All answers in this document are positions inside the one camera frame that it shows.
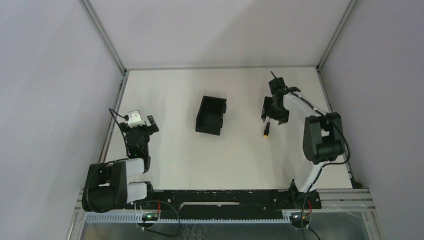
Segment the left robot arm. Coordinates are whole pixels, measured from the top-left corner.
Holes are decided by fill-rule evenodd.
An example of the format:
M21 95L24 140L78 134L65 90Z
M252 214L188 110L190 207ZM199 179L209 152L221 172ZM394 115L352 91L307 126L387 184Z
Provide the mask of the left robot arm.
M137 112L128 115L126 122L119 124L124 135L128 156L89 166L81 204L85 212L106 213L124 209L135 201L149 209L157 196L149 181L131 182L129 179L149 171L150 136L159 131L153 116L147 116L146 124Z

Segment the yellow black screwdriver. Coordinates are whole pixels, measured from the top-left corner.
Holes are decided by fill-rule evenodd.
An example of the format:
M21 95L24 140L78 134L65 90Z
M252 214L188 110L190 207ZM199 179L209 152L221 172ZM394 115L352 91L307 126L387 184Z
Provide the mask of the yellow black screwdriver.
M264 131L263 131L263 136L265 138L267 138L269 136L269 134L270 134L270 127L271 127L271 122L270 121L271 121L270 117L267 116L265 118L265 128L264 128Z

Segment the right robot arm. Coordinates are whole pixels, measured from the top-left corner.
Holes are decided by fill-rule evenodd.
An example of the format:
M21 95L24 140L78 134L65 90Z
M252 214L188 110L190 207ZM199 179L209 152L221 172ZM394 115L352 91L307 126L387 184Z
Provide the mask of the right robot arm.
M319 209L321 202L316 183L325 167L338 165L337 158L350 154L343 134L342 118L337 112L327 112L311 103L296 86L287 86L282 77L272 76L268 82L270 96L264 98L261 119L265 123L263 136L270 134L271 120L286 124L292 113L303 119L302 151L305 161L291 180L288 190L276 191L272 204L295 209Z

